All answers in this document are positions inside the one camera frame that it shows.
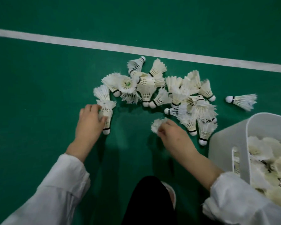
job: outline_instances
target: shoe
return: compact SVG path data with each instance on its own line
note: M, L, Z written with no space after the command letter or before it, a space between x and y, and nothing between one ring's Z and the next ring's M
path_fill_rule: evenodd
M176 193L175 193L174 189L173 189L168 183L165 183L165 182L163 182L163 181L162 181L161 183L165 186L165 188L166 188L167 191L169 192L169 195L170 195L170 197L171 197L171 201L172 201L172 203L173 203L173 208L174 208L174 210L175 210L177 198L176 198Z

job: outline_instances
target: white sleeve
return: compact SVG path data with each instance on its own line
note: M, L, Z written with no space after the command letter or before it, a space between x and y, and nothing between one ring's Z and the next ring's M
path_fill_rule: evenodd
M281 224L281 207L232 172L221 174L214 182L203 213L226 224Z
M75 207L89 187L89 173L83 163L63 154L35 194L2 225L70 225Z

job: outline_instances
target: white plastic basket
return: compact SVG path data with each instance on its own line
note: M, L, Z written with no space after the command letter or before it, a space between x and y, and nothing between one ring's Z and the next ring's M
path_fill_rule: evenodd
M257 113L215 133L209 143L208 158L224 171L233 171L233 147L239 150L240 177L251 184L248 136L272 137L281 142L281 116Z

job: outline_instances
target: person's left hand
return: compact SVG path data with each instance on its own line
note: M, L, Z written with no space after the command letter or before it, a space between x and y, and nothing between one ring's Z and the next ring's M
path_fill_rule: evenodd
M97 104L88 104L80 110L75 140L66 150L66 154L77 157L81 162L85 161L104 128L107 117L102 117L99 120L99 109L101 106Z

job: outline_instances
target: court boundary line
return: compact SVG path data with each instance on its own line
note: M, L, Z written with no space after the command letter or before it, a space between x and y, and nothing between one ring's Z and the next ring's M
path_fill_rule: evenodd
M144 55L144 56L151 56L156 58L167 58L167 59L197 62L203 64L221 65L221 66L228 66L228 67L281 73L280 64L271 64L271 63L256 62L256 61L179 53L173 51L157 50L157 49L142 48L142 47L128 46L128 45L119 45L119 44L106 43L106 42L96 42L90 40L71 39L71 38L33 34L33 33L20 32L20 31L4 30L4 29L0 29L0 37L34 41L40 43L50 43L56 45L76 46L76 47L89 48L89 49L114 51L114 52L121 52L121 53L135 54L135 55Z

